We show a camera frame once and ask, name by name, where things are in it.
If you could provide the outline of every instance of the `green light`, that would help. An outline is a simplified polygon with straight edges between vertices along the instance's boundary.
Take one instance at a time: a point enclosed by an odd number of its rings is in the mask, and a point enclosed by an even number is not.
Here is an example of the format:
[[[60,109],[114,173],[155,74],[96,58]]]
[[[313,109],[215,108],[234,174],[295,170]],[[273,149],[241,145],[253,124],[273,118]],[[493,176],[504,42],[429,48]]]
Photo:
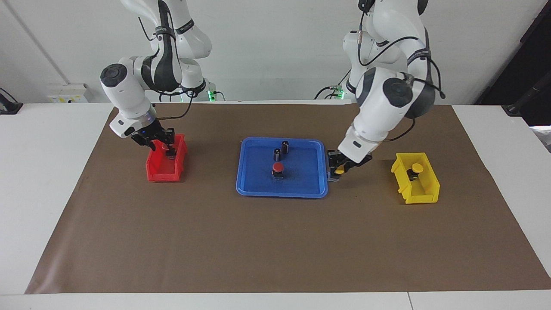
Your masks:
[[[210,100],[210,102],[215,102],[216,101],[216,94],[209,90],[208,91],[208,99]]]
[[[342,89],[342,87],[337,87],[335,92],[337,93],[337,99],[344,99],[344,90]]]

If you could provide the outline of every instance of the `white table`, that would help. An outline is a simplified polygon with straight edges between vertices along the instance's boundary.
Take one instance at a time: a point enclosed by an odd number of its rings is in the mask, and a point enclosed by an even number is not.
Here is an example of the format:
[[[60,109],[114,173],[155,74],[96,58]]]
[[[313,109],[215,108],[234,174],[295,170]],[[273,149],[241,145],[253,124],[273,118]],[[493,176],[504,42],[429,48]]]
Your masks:
[[[111,108],[29,104],[0,115],[0,309],[551,309],[551,291],[22,295]],[[551,154],[498,106],[454,110],[551,274]]]

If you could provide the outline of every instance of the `brown paper mat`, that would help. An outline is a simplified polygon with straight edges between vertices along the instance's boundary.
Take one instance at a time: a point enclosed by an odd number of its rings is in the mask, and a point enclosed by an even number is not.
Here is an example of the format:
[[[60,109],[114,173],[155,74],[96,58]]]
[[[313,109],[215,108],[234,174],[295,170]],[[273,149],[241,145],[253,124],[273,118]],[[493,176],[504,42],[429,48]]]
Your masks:
[[[158,111],[178,115],[185,107]],[[27,293],[551,288],[449,106],[384,143],[322,200],[236,192],[242,139],[316,138],[334,148],[357,112],[355,105],[194,105],[165,123],[185,133],[189,147],[177,184],[147,182],[148,149],[106,125]],[[428,154],[442,187],[437,204],[404,204],[390,173],[397,152]]]

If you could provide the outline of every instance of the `blue tray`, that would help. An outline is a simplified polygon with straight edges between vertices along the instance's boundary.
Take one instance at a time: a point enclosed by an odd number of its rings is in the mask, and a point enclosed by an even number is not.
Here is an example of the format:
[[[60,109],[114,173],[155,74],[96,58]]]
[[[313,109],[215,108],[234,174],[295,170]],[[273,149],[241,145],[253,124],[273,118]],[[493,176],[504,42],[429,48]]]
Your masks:
[[[284,179],[272,177],[273,152],[289,141],[282,154]],[[318,140],[250,137],[243,140],[237,191],[243,196],[323,198],[327,195],[327,168],[323,143]]]

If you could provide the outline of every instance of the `black cylinder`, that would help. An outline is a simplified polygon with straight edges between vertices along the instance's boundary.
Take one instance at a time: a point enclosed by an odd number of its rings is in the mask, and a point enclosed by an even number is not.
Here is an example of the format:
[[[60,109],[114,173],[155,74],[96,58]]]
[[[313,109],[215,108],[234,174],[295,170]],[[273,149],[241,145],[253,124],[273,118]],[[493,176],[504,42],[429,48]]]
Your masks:
[[[283,141],[281,143],[281,153],[284,154],[284,155],[289,153],[289,142],[288,141]]]
[[[275,162],[281,161],[281,150],[279,148],[276,148],[274,150],[274,161]]]

